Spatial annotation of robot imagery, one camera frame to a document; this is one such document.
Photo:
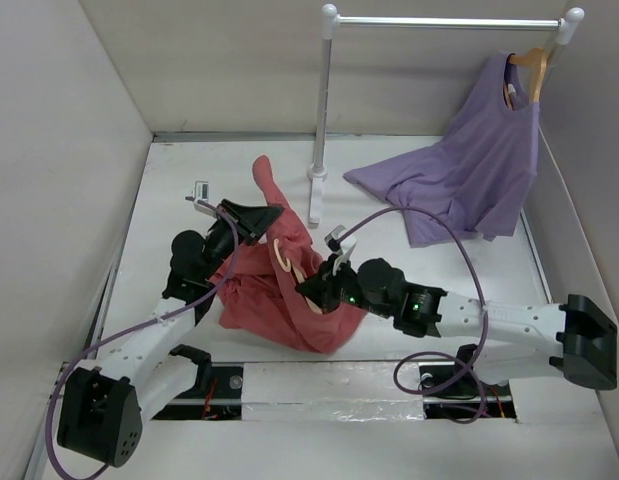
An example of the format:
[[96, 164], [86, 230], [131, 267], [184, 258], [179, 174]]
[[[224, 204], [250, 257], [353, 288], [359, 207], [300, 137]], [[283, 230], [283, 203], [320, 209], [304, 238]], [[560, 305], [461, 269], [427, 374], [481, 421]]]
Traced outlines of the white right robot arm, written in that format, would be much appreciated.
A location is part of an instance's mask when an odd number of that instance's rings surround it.
[[577, 386], [609, 391], [617, 386], [616, 324], [583, 295], [543, 306], [482, 303], [478, 299], [406, 280], [376, 258], [353, 269], [332, 255], [297, 291], [331, 313], [351, 305], [390, 318], [395, 329], [422, 338], [474, 337], [495, 341], [451, 368], [463, 393], [514, 378], [562, 376]]

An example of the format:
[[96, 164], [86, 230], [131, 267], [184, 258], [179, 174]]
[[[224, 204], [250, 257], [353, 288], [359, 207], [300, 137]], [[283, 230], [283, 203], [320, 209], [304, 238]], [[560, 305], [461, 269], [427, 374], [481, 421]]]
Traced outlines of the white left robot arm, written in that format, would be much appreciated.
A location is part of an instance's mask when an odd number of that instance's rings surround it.
[[167, 284], [153, 318], [120, 332], [123, 344], [96, 366], [70, 367], [58, 427], [48, 430], [47, 444], [121, 467], [138, 447], [144, 424], [173, 398], [209, 390], [209, 354], [181, 340], [208, 312], [222, 284], [214, 274], [232, 269], [238, 247], [257, 243], [284, 208], [224, 200], [213, 211], [207, 234], [186, 230], [173, 239]]

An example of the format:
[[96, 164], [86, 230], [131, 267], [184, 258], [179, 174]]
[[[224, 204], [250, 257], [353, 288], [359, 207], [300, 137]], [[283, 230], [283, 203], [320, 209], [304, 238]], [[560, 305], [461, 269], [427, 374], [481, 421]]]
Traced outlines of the red t shirt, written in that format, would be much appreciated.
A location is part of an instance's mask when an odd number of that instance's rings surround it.
[[292, 273], [284, 272], [274, 254], [273, 240], [281, 254], [301, 268], [306, 279], [323, 261], [313, 249], [307, 228], [276, 185], [267, 156], [252, 165], [255, 183], [268, 205], [282, 205], [284, 212], [265, 234], [264, 243], [241, 245], [230, 278], [218, 290], [223, 304], [219, 325], [242, 329], [266, 340], [307, 352], [330, 354], [358, 329], [363, 310], [342, 304], [331, 313], [316, 314], [296, 290]]

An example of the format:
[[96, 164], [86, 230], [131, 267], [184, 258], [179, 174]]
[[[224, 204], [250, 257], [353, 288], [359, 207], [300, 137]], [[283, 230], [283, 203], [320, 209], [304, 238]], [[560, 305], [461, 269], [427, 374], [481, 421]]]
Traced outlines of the light wooden hanger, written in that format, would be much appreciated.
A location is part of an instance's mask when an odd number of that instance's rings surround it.
[[[306, 277], [304, 275], [304, 272], [301, 268], [295, 266], [290, 259], [284, 257], [281, 254], [280, 251], [280, 241], [278, 239], [274, 239], [273, 240], [273, 249], [274, 249], [274, 254], [275, 257], [281, 267], [281, 269], [286, 272], [286, 273], [292, 273], [293, 276], [295, 277], [295, 281], [297, 285], [300, 285], [302, 283], [305, 282]], [[322, 311], [320, 310], [320, 308], [313, 302], [311, 301], [309, 298], [305, 298], [305, 301], [308, 305], [308, 307], [311, 309], [312, 312], [316, 313], [316, 314], [321, 314]]]

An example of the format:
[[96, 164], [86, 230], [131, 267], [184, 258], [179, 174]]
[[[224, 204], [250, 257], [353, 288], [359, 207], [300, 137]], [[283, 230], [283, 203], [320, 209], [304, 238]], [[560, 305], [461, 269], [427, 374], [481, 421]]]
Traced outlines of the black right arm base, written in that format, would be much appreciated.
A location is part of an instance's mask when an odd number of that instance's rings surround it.
[[[452, 378], [461, 369], [457, 363], [434, 358], [418, 361], [421, 389], [431, 389]], [[517, 418], [513, 394], [508, 383], [490, 385], [483, 383], [485, 406], [481, 419]], [[435, 395], [428, 394], [423, 400], [426, 420], [445, 419], [452, 422], [466, 422], [478, 411], [481, 397], [476, 382], [469, 373], [458, 382]]]

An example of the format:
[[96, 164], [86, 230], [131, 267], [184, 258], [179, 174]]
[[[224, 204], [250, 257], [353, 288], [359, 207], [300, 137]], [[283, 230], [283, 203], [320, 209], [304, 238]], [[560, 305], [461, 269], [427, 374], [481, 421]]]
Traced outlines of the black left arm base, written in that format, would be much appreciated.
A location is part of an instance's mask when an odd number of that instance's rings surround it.
[[186, 358], [197, 366], [193, 386], [172, 399], [153, 416], [168, 421], [233, 421], [242, 418], [244, 365], [215, 363], [211, 354], [183, 344], [170, 356]]

